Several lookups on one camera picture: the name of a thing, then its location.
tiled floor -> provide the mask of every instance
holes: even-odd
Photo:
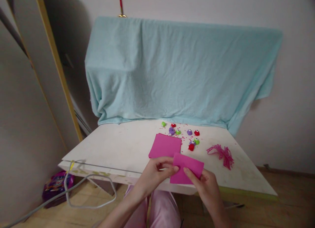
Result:
[[[315,179],[262,172],[271,186],[279,194],[280,203],[274,205],[245,206],[229,209],[234,227],[315,227]],[[26,227],[91,227],[123,199],[127,189],[122,185],[118,198],[97,210],[73,209],[67,203],[57,207],[42,209],[16,228]],[[197,196],[174,195],[185,227],[213,227],[209,215],[203,213],[202,203]],[[83,183],[74,190],[71,201],[77,205],[96,206],[110,200],[111,196],[95,188],[91,183]]]

red rod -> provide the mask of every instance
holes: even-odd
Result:
[[[120,12],[121,12],[121,14],[123,15],[124,14],[124,10],[123,10],[123,8],[122,8],[122,0],[119,0],[120,1]]]

white cable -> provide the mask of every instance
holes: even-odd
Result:
[[[70,207],[73,207],[73,208],[84,208],[84,209],[85,209],[85,208],[87,208],[87,209],[98,209],[98,208],[104,207],[105,205],[107,205],[107,204],[109,204],[109,203],[111,203],[111,202],[114,202],[114,200],[115,200],[116,197],[117,197],[117,192],[116,192],[116,189],[115,189],[115,186],[114,186],[112,180],[111,180],[109,177],[107,177],[107,176],[97,175],[97,174],[91,174],[91,175],[86,176],[83,180],[87,179],[87,178],[90,177],[90,176],[101,176],[101,177],[108,178],[108,179],[109,179],[109,182],[111,183],[111,186],[112,186],[112,188],[113,188],[113,190],[114,190],[115,197],[114,197],[112,200],[110,200],[110,201],[108,201],[108,202],[106,202],[106,203],[103,203],[102,205],[99,205],[99,206],[97,206],[97,207],[72,205],[72,203],[70,202],[69,193],[68,193],[68,187],[67,187],[67,178],[68,178],[69,171],[70,171],[70,169],[71,169],[71,165],[72,165],[72,162],[70,163],[69,170],[67,170],[66,177],[65,177],[65,180],[64,180],[64,182],[63,182],[64,187],[65,187],[65,190],[66,190],[67,202],[68,202],[68,204],[69,204]]]
[[[10,227],[12,227],[12,226],[15,226],[16,224],[20,223],[21,221],[23,221],[23,220],[25,220],[26,218],[28,218],[28,217],[30,217],[31,215],[33,215],[35,212],[37,212],[37,211],[38,211],[39,209],[41,209],[42,207],[46,206],[47,204],[49,204],[50,202],[54,201],[55,199],[57,199],[57,198],[63,196],[64,194],[66,194],[66,198],[67,198],[68,204],[69,204],[71,207],[73,207],[73,208],[97,209],[97,208],[101,208],[101,207],[103,207],[103,206],[105,206],[105,205],[107,205],[107,204],[113,202],[113,201],[116,199],[116,197],[117,197],[117,192],[116,192],[115,186],[114,186],[114,184],[113,184],[112,179],[110,179],[108,176],[97,175],[97,174],[87,175],[87,176],[84,177],[79,183],[77,183],[75,186],[73,186],[73,187],[71,187],[70,189],[68,189],[66,181],[67,181],[68,174],[69,174],[69,171],[70,171],[70,169],[71,169],[72,163],[75,163],[75,162],[73,162],[73,161],[70,162],[69,170],[67,171],[66,176],[65,176],[65,180],[64,180],[65,191],[64,191],[64,192],[62,192],[62,193],[56,195],[55,197],[53,197],[53,198],[47,200],[46,202],[44,202],[43,204],[41,204],[40,206],[38,206],[37,208],[35,208],[33,211],[27,213],[25,216],[21,217],[20,219],[18,219],[18,220],[16,220],[16,221],[12,222],[11,224],[9,224],[9,225],[7,225],[7,226],[5,226],[5,227],[3,227],[3,228],[10,228]],[[90,177],[90,176],[100,176],[100,177],[104,177],[104,178],[109,179],[109,182],[111,183],[112,188],[113,188],[114,193],[115,193],[115,198],[113,198],[111,201],[106,202],[106,203],[104,203],[104,204],[102,204],[102,205],[100,205],[100,206],[97,206],[97,207],[72,205],[72,204],[70,203],[70,199],[69,199],[69,192],[72,191],[72,190],[74,190],[74,189],[75,189],[76,187],[78,187],[80,184],[82,184],[83,181],[85,181],[85,180],[86,180],[88,177]]]

wrist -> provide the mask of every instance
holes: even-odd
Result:
[[[135,203],[142,202],[147,197],[145,194],[145,191],[139,188],[136,184],[129,194],[130,194],[131,200]]]

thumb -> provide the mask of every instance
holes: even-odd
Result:
[[[161,171],[160,175],[161,175],[162,179],[165,180],[166,178],[176,174],[178,172],[178,170],[179,170],[179,167],[174,166],[174,167],[168,168],[165,171]]]
[[[184,167],[184,172],[196,187],[200,185],[200,180],[191,170],[189,170],[187,167]]]

